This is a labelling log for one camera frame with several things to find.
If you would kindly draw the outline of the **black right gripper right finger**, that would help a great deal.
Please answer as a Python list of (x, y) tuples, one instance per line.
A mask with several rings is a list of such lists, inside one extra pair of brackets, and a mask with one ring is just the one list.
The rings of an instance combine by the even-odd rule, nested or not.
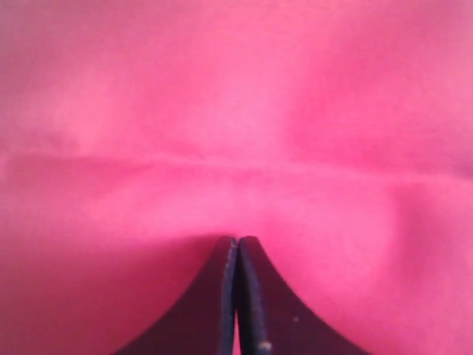
[(244, 237), (238, 243), (236, 313), (242, 354), (366, 353), (296, 296), (256, 237)]

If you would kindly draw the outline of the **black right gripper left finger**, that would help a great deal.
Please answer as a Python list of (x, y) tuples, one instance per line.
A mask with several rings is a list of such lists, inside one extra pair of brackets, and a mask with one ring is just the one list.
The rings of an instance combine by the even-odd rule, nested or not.
[(217, 240), (184, 294), (121, 355), (224, 355), (234, 349), (234, 275), (237, 241)]

